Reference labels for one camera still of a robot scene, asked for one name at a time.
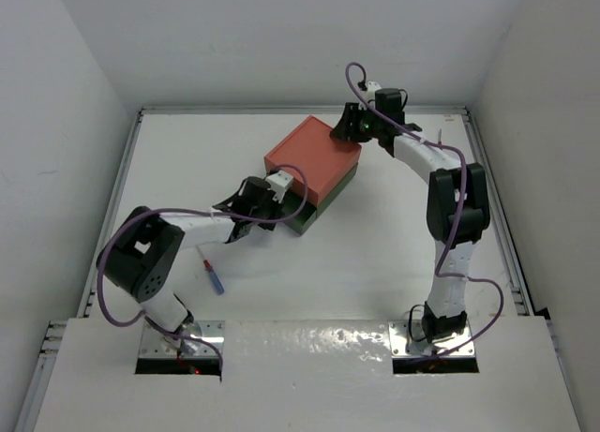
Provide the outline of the orange drawer box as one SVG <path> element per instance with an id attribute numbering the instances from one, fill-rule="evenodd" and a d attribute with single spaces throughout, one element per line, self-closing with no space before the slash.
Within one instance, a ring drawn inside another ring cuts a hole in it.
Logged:
<path id="1" fill-rule="evenodd" d="M 332 128 L 313 115 L 303 120 L 263 158 L 270 171 L 292 164 L 307 177 L 307 201 L 319 207 L 346 174 L 358 163 L 362 147 L 332 139 Z"/>

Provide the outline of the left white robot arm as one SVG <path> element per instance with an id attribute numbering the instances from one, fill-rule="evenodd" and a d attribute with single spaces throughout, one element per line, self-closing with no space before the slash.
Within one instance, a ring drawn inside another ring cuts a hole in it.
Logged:
<path id="1" fill-rule="evenodd" d="M 207 213 L 134 209 L 97 257 L 100 277 L 129 294 L 161 331 L 180 334 L 193 322 L 191 312 L 167 287 L 178 253 L 208 244 L 230 244 L 258 226 L 272 230 L 293 185 L 286 171 L 249 176 L 228 199 Z"/>

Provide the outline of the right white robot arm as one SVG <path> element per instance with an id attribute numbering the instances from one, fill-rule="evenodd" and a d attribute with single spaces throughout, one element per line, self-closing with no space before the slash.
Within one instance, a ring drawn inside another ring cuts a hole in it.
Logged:
<path id="1" fill-rule="evenodd" d="M 421 327 L 433 343 L 463 332 L 467 274 L 475 245 L 490 223 L 484 168 L 454 146 L 430 141 L 405 121 L 406 93 L 362 82 L 330 133 L 341 142 L 376 141 L 427 183 L 427 229 L 436 246 L 434 277 Z"/>

